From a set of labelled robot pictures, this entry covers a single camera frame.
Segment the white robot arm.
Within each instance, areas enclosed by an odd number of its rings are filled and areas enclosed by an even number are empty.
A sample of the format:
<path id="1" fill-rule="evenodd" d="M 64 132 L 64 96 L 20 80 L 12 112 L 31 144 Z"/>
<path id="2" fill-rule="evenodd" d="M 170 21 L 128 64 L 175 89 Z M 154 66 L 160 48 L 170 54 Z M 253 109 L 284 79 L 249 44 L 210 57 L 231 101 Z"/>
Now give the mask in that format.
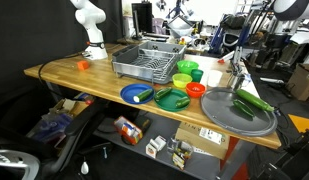
<path id="1" fill-rule="evenodd" d="M 90 60 L 108 58 L 102 31 L 97 27 L 106 20 L 105 12 L 89 0 L 70 0 L 76 8 L 75 18 L 84 27 L 88 35 L 88 45 L 84 57 Z"/>

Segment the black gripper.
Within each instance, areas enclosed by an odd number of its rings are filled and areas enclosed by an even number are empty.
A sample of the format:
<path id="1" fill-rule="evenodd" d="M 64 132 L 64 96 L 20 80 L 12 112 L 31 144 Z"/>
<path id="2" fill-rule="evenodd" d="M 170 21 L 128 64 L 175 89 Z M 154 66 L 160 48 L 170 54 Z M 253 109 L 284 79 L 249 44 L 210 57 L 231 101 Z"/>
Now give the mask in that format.
<path id="1" fill-rule="evenodd" d="M 234 76 L 237 76 L 242 73 L 242 66 L 238 62 L 231 61 L 231 72 Z"/>

